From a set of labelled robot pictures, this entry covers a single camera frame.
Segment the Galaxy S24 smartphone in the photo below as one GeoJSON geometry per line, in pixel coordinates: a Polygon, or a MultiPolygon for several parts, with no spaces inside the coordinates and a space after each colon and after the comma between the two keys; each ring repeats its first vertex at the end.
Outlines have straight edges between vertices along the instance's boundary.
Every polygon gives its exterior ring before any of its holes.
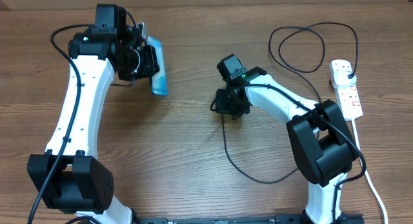
{"type": "Polygon", "coordinates": [[[156,61],[154,65],[159,68],[159,70],[151,77],[151,87],[153,95],[157,96],[167,96],[168,95],[168,87],[166,81],[166,71],[165,71],[165,61],[163,55],[163,48],[160,40],[148,36],[147,43],[149,46],[154,47],[156,61]]]}

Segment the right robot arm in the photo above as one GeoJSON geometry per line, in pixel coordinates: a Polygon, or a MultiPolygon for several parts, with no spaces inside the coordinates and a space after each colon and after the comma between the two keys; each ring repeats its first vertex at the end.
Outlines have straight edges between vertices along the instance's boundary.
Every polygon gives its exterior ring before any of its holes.
{"type": "Polygon", "coordinates": [[[258,66],[248,70],[233,54],[217,64],[226,83],[210,109],[237,119],[251,106],[262,108],[287,127],[297,169],[308,181],[308,201],[300,214],[277,214],[274,223],[363,223],[361,214],[339,208],[343,184],[357,159],[363,159],[339,106],[305,99],[275,82],[258,66]]]}

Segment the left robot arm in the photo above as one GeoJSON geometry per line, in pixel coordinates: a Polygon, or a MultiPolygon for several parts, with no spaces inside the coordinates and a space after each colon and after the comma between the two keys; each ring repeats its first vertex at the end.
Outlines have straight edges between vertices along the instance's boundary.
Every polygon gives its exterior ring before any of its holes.
{"type": "Polygon", "coordinates": [[[78,25],[63,57],[70,78],[59,121],[45,151],[27,164],[38,191],[33,208],[44,203],[83,223],[137,223],[98,160],[97,134],[115,77],[122,87],[146,78],[154,95],[168,94],[162,44],[123,7],[99,4],[94,23],[78,25]]]}

